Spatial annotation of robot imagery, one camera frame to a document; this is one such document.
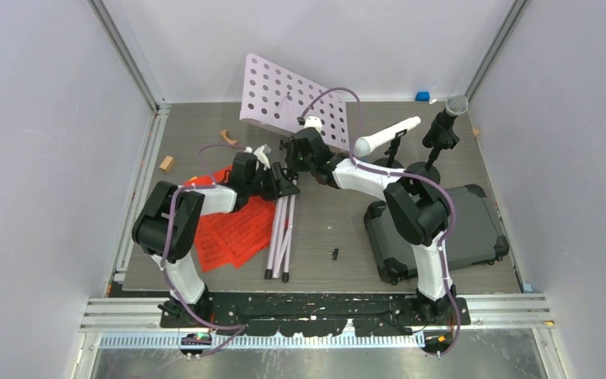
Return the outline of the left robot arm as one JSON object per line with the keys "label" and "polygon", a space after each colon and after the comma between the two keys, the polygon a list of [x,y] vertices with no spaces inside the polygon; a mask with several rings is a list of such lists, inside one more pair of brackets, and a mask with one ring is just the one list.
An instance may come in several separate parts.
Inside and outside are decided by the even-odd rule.
{"label": "left robot arm", "polygon": [[254,152],[239,152],[230,169],[209,185],[179,186],[160,181],[148,195],[132,227],[135,244],[159,266],[170,301],[193,327],[204,325],[211,299],[191,257],[200,219],[240,211],[254,197],[275,201],[299,194],[296,171],[279,162],[266,163]]}

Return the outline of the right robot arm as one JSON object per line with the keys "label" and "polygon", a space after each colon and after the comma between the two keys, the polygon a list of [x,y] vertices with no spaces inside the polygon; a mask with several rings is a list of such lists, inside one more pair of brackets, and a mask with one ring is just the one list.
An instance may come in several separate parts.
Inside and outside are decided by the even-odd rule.
{"label": "right robot arm", "polygon": [[460,315],[446,251],[457,211],[445,189],[404,169],[387,169],[333,152],[313,127],[281,141],[280,148],[292,171],[308,172],[324,186],[354,190],[384,201],[396,231],[410,244],[416,262],[416,304],[421,318],[439,324],[451,309],[456,317]]}

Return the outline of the white music stand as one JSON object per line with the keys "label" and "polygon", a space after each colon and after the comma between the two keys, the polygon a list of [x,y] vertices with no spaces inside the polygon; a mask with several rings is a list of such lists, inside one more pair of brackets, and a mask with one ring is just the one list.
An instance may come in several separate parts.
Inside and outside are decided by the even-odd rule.
{"label": "white music stand", "polygon": [[[321,136],[333,152],[347,152],[350,148],[346,101],[336,92],[321,99],[316,97],[327,90],[285,67],[257,54],[245,58],[241,122],[277,133],[281,145],[273,159],[287,168],[286,143],[298,130],[299,116],[317,116],[323,120]],[[298,195],[276,202],[275,223],[271,233],[273,246],[269,248],[264,276],[267,279],[290,280],[290,261],[294,239],[294,214]]]}

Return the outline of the small black knob screw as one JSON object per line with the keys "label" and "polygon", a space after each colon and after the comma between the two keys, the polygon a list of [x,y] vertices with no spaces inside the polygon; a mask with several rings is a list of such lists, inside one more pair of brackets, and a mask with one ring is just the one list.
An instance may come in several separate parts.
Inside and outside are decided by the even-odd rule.
{"label": "small black knob screw", "polygon": [[331,258],[333,261],[337,261],[338,257],[339,257],[339,249],[338,248],[334,248],[331,250],[331,252],[329,253],[331,255]]}

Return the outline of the red sheet music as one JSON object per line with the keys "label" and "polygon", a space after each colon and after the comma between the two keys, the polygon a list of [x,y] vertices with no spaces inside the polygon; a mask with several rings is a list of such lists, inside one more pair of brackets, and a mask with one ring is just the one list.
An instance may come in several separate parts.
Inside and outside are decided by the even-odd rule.
{"label": "red sheet music", "polygon": [[251,197],[238,212],[207,216],[209,235],[220,251],[240,268],[271,242],[275,204]]}
{"label": "red sheet music", "polygon": [[[231,168],[232,166],[224,167],[212,176],[195,176],[184,182],[184,185],[210,185],[212,179],[217,182],[226,181]],[[223,242],[220,242],[219,233],[215,230],[215,226],[218,225],[220,219],[220,215],[202,216],[196,229],[194,246],[203,272],[209,272],[232,262],[228,248]]]}

